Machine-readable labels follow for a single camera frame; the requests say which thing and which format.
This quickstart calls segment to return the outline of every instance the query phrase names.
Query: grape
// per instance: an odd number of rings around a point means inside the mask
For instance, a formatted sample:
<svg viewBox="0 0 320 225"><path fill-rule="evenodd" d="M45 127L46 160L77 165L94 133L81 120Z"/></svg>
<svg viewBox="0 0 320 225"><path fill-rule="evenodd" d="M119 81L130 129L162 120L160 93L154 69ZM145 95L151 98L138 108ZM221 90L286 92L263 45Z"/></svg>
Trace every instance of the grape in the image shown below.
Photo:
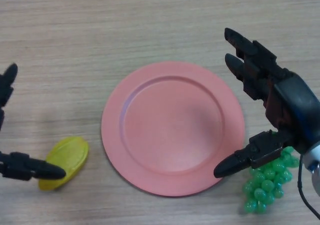
<svg viewBox="0 0 320 225"><path fill-rule="evenodd" d="M274 171L277 173L281 173L286 169L284 163L279 159L274 160L272 162L272 167L273 167Z"/></svg>
<svg viewBox="0 0 320 225"><path fill-rule="evenodd" d="M281 188L275 188L272 192L276 199L282 198L285 194L285 192Z"/></svg>
<svg viewBox="0 0 320 225"><path fill-rule="evenodd" d="M264 201L267 197L267 194L263 189L257 188L256 190L254 190L254 197L258 201Z"/></svg>
<svg viewBox="0 0 320 225"><path fill-rule="evenodd" d="M266 212L266 210L267 210L267 205L265 205L261 201L258 201L258 204L256 206L256 212L259 214L263 214Z"/></svg>
<svg viewBox="0 0 320 225"><path fill-rule="evenodd" d="M257 209L257 201L255 199L249 199L245 202L243 208L246 213L253 213Z"/></svg>
<svg viewBox="0 0 320 225"><path fill-rule="evenodd" d="M282 189L282 184L281 184L281 183L274 182L274 188L275 188L275 189Z"/></svg>
<svg viewBox="0 0 320 225"><path fill-rule="evenodd" d="M291 154L286 153L284 156L281 157L281 160L286 167L289 167L292 163L292 156Z"/></svg>
<svg viewBox="0 0 320 225"><path fill-rule="evenodd" d="M255 182L253 179L249 179L246 183L248 185L251 185L253 187L253 189L257 189L260 187L260 184Z"/></svg>
<svg viewBox="0 0 320 225"><path fill-rule="evenodd" d="M262 167L258 167L258 168L250 168L249 172L252 176L255 175L256 172L260 172L263 173L263 168Z"/></svg>
<svg viewBox="0 0 320 225"><path fill-rule="evenodd" d="M253 176L253 182L261 184L266 179L265 175L262 172L256 172Z"/></svg>
<svg viewBox="0 0 320 225"><path fill-rule="evenodd" d="M288 167L289 168L297 168L297 167L299 167L299 159L293 156L291 158L291 164Z"/></svg>
<svg viewBox="0 0 320 225"><path fill-rule="evenodd" d="M286 180L284 177L281 176L281 174L277 174L277 175L275 175L274 183L275 184L285 184Z"/></svg>
<svg viewBox="0 0 320 225"><path fill-rule="evenodd" d="M286 148L283 149L283 151L287 153L292 153L295 149L292 146L287 146Z"/></svg>
<svg viewBox="0 0 320 225"><path fill-rule="evenodd" d="M274 203L274 201L275 201L275 196L274 196L274 194L273 194L272 192L267 193L267 194L266 194L266 197L265 197L265 200L264 200L264 203L265 203L266 205L271 205L271 204Z"/></svg>
<svg viewBox="0 0 320 225"><path fill-rule="evenodd" d="M271 192L275 188L275 185L270 180L264 180L261 184L261 188L266 192Z"/></svg>
<svg viewBox="0 0 320 225"><path fill-rule="evenodd" d="M245 193L245 194L250 194L250 193L252 193L254 190L255 190L255 189L254 189L253 185L252 185L251 183L249 183L249 182L246 182L246 183L243 185L243 187L242 187L242 191L243 191L243 193Z"/></svg>
<svg viewBox="0 0 320 225"><path fill-rule="evenodd" d="M263 174L267 180L273 180L276 176L276 172L272 168L267 168Z"/></svg>
<svg viewBox="0 0 320 225"><path fill-rule="evenodd" d="M281 176L285 179L286 182L290 182L293 178L292 173L287 169L281 173Z"/></svg>

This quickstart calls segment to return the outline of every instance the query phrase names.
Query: silver metal joint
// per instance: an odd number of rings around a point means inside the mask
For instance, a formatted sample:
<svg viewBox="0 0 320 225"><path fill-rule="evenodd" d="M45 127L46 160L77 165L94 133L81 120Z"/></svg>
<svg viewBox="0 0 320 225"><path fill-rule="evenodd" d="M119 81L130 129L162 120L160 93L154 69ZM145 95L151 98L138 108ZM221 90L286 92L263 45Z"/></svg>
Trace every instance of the silver metal joint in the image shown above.
<svg viewBox="0 0 320 225"><path fill-rule="evenodd" d="M303 164L312 174L312 185L320 196L320 142L317 142L303 155Z"/></svg>

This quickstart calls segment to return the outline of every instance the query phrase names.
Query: yellow fruit toy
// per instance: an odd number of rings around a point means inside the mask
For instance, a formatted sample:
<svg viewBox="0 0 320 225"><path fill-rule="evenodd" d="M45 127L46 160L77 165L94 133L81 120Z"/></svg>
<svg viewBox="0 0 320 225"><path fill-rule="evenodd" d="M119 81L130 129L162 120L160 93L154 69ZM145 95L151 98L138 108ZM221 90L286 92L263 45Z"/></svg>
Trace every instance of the yellow fruit toy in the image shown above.
<svg viewBox="0 0 320 225"><path fill-rule="evenodd" d="M71 180L85 164L89 144L80 136L70 136L58 142L46 157L46 162L65 170L65 177L59 180L40 179L38 186L43 191L57 189Z"/></svg>

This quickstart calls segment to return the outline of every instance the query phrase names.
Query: wood grain surface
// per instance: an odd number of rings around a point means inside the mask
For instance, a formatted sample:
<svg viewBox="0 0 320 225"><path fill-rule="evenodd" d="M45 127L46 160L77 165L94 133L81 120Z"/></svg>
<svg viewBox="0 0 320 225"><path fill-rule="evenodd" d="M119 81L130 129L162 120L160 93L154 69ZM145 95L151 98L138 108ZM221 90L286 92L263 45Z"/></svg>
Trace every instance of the wood grain surface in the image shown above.
<svg viewBox="0 0 320 225"><path fill-rule="evenodd" d="M108 96L130 72L159 61L192 62L224 79L243 108L246 139L271 128L225 65L234 53L225 27L259 40L320 97L320 0L0 0L0 70L19 66L1 151L44 158L66 136L90 144L84 169L56 192L39 191L35 179L1 179L0 224L317 224L298 194L297 169L267 214L245 215L247 171L194 196L163 198L128 185L106 159L100 122ZM320 211L306 170L303 189Z"/></svg>

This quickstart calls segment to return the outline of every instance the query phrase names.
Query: black cable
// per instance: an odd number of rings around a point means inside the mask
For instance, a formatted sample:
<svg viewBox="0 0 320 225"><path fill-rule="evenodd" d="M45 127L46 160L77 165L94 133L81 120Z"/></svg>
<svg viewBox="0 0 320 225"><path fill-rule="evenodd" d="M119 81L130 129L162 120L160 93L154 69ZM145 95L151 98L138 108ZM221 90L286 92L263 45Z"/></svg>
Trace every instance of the black cable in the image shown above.
<svg viewBox="0 0 320 225"><path fill-rule="evenodd" d="M303 158L303 155L300 155L299 171L298 171L298 191L299 191L299 194L300 194L301 199L304 202L304 204L320 220L320 214L308 203L308 201L304 195L304 192L302 191L302 158Z"/></svg>

